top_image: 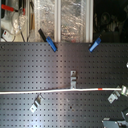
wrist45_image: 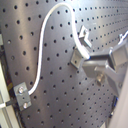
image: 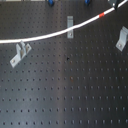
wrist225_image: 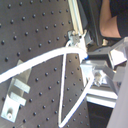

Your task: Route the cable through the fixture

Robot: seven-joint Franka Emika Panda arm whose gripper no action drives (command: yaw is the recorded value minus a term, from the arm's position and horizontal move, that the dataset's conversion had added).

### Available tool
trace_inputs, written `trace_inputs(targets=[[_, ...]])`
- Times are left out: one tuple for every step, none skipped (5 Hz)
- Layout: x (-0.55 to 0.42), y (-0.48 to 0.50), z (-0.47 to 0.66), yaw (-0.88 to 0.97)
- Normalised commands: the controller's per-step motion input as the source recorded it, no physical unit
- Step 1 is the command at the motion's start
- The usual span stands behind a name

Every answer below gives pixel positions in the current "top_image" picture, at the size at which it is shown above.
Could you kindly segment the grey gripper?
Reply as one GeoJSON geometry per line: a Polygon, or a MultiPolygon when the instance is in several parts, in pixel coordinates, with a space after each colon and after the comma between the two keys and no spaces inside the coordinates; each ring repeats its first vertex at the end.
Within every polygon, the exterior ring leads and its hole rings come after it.
{"type": "MultiPolygon", "coordinates": [[[[128,87],[122,85],[121,94],[128,97],[128,87]]],[[[128,122],[125,120],[104,118],[102,123],[104,128],[128,128],[128,122]]]]}

